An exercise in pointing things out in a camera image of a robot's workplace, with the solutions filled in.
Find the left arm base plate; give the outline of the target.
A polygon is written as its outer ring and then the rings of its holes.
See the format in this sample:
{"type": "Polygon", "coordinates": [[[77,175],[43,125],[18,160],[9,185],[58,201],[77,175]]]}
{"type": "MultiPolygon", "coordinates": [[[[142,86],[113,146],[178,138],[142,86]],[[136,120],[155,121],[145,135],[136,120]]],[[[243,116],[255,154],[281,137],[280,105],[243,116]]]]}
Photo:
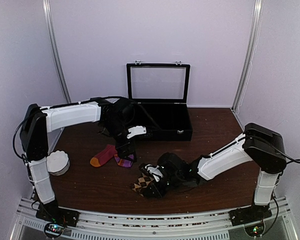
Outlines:
{"type": "Polygon", "coordinates": [[[35,216],[65,227],[76,227],[80,213],[76,210],[61,208],[56,201],[52,201],[47,204],[40,203],[35,216]]]}

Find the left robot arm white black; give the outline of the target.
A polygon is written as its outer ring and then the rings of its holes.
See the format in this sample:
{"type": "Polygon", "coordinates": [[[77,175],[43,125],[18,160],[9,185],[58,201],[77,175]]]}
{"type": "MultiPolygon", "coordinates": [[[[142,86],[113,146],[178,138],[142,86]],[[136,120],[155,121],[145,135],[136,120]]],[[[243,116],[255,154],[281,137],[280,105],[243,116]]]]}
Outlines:
{"type": "Polygon", "coordinates": [[[17,126],[22,154],[16,154],[27,167],[29,180],[36,191],[40,211],[51,222],[62,218],[62,211],[52,189],[48,172],[48,133],[83,123],[98,123],[115,141],[120,159],[136,161],[133,129],[128,126],[134,114],[134,103],[125,97],[95,97],[86,101],[40,107],[28,106],[24,120],[17,126]]]}

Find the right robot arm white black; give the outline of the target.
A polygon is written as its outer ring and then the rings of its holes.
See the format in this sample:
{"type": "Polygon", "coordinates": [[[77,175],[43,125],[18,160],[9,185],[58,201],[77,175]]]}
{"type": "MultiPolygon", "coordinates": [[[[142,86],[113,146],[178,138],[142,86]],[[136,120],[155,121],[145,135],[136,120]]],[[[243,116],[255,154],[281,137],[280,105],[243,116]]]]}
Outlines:
{"type": "Polygon", "coordinates": [[[162,154],[156,165],[142,163],[141,176],[131,188],[145,198],[162,198],[170,189],[197,187],[246,162],[259,166],[252,206],[246,210],[248,219],[256,221],[266,212],[287,160],[282,135],[253,122],[226,146],[191,163],[170,152],[162,154]]]}

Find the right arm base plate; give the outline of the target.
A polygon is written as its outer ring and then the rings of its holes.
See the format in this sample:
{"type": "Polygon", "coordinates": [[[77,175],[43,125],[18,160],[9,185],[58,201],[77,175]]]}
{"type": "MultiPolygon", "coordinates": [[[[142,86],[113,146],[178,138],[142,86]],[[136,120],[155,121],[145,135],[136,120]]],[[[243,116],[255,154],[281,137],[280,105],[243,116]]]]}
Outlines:
{"type": "Polygon", "coordinates": [[[246,207],[238,207],[228,212],[232,226],[245,225],[261,221],[272,216],[270,203],[255,203],[246,207]]]}

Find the black tan argyle sock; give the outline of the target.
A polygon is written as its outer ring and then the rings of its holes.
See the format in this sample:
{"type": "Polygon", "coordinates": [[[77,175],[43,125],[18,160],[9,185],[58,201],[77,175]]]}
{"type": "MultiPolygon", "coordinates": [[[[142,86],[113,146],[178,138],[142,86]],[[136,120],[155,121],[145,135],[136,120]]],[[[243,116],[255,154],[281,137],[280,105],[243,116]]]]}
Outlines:
{"type": "Polygon", "coordinates": [[[130,184],[129,188],[140,196],[147,197],[147,191],[153,182],[155,182],[155,179],[152,176],[141,173],[137,180],[130,184]]]}

